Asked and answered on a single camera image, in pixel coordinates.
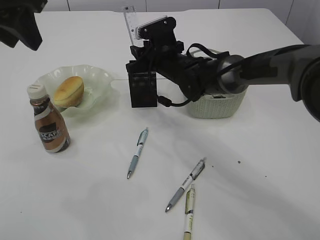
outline plastic bottle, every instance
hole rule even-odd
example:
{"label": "plastic bottle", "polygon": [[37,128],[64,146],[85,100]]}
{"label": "plastic bottle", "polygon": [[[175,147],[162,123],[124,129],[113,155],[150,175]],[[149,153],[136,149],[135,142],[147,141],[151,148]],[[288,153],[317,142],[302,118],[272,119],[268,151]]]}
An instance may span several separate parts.
{"label": "plastic bottle", "polygon": [[65,120],[50,101],[43,84],[28,86],[27,93],[34,110],[35,128],[48,153],[58,153],[70,145]]}

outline ruler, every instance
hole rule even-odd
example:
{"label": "ruler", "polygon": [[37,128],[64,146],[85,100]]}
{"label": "ruler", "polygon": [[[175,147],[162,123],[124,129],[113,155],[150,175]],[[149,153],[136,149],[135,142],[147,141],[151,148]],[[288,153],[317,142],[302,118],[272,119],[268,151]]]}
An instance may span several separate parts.
{"label": "ruler", "polygon": [[137,38],[137,28],[139,26],[138,16],[134,6],[125,6],[123,8],[123,15],[126,24],[126,28],[129,33],[131,44],[137,47],[143,47],[143,39]]}

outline glass bowl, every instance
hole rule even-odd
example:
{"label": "glass bowl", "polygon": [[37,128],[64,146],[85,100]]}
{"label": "glass bowl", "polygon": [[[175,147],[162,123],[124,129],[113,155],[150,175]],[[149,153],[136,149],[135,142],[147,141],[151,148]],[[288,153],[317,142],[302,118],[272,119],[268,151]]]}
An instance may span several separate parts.
{"label": "glass bowl", "polygon": [[53,97],[59,85],[72,76],[79,76],[83,79],[83,100],[78,106],[68,108],[56,106],[60,112],[63,112],[63,115],[74,116],[75,114],[86,113],[111,94],[111,82],[113,81],[111,75],[101,68],[90,65],[59,67],[39,77],[35,84],[41,83],[44,85],[53,103]]}

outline white table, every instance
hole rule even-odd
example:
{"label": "white table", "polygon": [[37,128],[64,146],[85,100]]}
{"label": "white table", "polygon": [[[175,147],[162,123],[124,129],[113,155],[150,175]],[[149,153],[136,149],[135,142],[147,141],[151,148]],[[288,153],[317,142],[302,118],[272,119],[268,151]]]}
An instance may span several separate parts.
{"label": "white table", "polygon": [[[138,14],[141,23],[162,15]],[[168,15],[185,46],[198,42],[247,57],[301,43],[264,9]],[[0,45],[0,239],[182,239],[185,196],[169,213],[165,207],[203,156],[194,240],[319,239],[320,124],[292,101],[288,86],[251,86],[233,117],[204,120],[184,108],[132,109],[128,82],[114,81],[112,98],[96,114],[65,118],[68,150],[48,154],[33,126],[27,85],[77,64],[126,79],[133,58],[121,13],[43,12],[36,19],[39,51]],[[158,85],[182,100],[177,86]],[[147,143],[127,180],[146,126]]]}

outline white pen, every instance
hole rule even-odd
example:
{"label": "white pen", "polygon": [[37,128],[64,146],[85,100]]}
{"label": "white pen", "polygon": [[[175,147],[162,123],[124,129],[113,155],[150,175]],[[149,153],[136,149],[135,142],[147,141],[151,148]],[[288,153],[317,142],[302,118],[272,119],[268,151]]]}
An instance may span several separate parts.
{"label": "white pen", "polygon": [[192,223],[194,220],[196,189],[195,185],[191,184],[190,190],[186,193],[185,198],[185,223],[183,240],[191,240]]}
{"label": "white pen", "polygon": [[195,166],[195,168],[192,170],[192,172],[189,174],[189,176],[184,180],[181,187],[175,192],[171,200],[169,201],[168,205],[165,208],[165,212],[168,212],[176,203],[179,201],[179,199],[182,197],[182,195],[185,193],[185,190],[190,186],[190,184],[196,180],[196,178],[199,176],[199,174],[202,172],[202,170],[205,168],[206,163],[206,157],[201,159],[198,164]]}
{"label": "white pen", "polygon": [[139,136],[139,140],[138,140],[138,142],[136,144],[137,145],[136,153],[134,154],[134,156],[132,158],[132,161],[130,163],[127,179],[129,179],[131,177],[131,175],[134,173],[134,171],[136,169],[136,166],[137,166],[137,163],[138,163],[142,148],[144,147],[146,139],[147,139],[147,136],[148,136],[148,132],[149,132],[148,128],[146,128],[145,130],[143,130],[141,132],[141,134]]}

